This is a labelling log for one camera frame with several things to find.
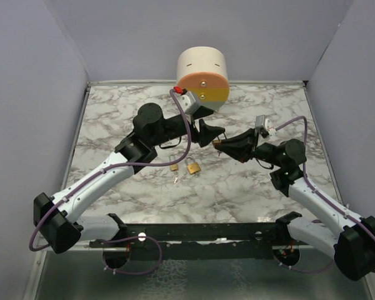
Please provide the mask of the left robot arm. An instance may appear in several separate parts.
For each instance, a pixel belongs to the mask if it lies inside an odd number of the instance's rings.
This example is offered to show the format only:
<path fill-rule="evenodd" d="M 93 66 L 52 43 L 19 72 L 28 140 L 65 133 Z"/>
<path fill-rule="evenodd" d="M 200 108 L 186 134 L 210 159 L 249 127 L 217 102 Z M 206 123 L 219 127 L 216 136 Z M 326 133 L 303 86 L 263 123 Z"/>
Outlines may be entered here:
<path fill-rule="evenodd" d="M 133 130 L 95 169 L 73 185 L 48 196 L 42 192 L 33 201 L 34 233 L 40 233 L 46 246 L 56 254 L 71 249 L 79 241 L 105 240 L 111 246 L 125 241 L 125 230 L 115 214 L 83 218 L 85 210 L 115 185 L 146 167 L 155 167 L 156 147 L 170 140 L 187 137 L 189 145 L 207 146 L 225 129 L 204 122 L 213 110 L 198 104 L 180 104 L 179 114 L 166 119 L 153 102 L 138 109 Z"/>

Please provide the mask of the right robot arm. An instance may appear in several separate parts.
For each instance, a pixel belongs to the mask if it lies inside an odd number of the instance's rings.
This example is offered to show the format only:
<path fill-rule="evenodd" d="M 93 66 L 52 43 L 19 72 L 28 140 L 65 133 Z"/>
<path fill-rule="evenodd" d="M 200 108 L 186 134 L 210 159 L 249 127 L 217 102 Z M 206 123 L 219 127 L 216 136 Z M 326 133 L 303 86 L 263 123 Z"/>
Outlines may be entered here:
<path fill-rule="evenodd" d="M 274 230 L 276 240 L 281 244 L 298 240 L 314 247 L 329 256 L 352 281 L 375 273 L 375 217 L 352 212 L 308 179 L 302 141 L 290 139 L 277 146 L 258 141 L 259 134 L 249 129 L 212 145 L 240 163 L 255 159 L 275 166 L 277 169 L 270 173 L 275 189 L 304 206 L 320 221 L 316 224 L 292 212 L 278 219 L 280 225 Z"/>

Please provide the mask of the medium brass padlock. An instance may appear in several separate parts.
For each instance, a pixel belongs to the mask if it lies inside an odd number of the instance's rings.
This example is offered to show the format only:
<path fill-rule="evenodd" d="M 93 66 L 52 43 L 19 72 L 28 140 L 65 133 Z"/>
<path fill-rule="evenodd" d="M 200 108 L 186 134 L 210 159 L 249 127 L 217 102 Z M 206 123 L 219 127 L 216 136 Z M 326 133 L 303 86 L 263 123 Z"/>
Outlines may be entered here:
<path fill-rule="evenodd" d="M 185 164 L 190 175 L 197 174 L 201 171 L 200 165 L 192 156 L 187 156 L 185 158 Z"/>

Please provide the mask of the round three-drawer storage box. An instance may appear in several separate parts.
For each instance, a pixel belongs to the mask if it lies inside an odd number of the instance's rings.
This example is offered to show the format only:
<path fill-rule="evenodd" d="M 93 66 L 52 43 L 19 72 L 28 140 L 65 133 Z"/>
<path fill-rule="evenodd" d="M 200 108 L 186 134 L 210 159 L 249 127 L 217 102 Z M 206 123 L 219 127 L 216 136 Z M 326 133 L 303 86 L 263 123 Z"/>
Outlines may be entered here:
<path fill-rule="evenodd" d="M 176 83 L 194 92 L 203 106 L 219 110 L 230 90 L 224 54 L 208 46 L 185 50 L 177 60 Z"/>

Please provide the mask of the small brass padlock long shackle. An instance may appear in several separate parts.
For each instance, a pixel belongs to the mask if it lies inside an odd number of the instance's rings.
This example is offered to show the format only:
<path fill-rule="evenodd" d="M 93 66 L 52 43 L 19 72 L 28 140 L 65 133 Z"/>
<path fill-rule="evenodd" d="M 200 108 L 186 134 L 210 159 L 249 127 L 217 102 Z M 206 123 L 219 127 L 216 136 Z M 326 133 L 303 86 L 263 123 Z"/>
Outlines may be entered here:
<path fill-rule="evenodd" d="M 171 163 L 171 165 L 169 166 L 170 170 L 172 172 L 176 172 L 179 170 L 179 167 L 178 167 L 178 163 L 176 163 L 176 157 L 175 155 L 171 154 L 169 156 L 169 162 Z"/>

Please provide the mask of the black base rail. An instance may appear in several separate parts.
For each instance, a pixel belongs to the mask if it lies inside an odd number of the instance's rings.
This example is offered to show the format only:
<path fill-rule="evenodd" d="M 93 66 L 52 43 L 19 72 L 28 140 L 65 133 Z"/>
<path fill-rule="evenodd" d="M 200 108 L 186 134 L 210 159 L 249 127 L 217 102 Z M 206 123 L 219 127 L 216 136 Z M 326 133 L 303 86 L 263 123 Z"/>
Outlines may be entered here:
<path fill-rule="evenodd" d="M 272 259 L 273 250 L 291 243 L 287 223 L 300 217 L 290 212 L 276 222 L 122 224 L 109 242 L 89 243 L 109 259 L 135 261 Z"/>

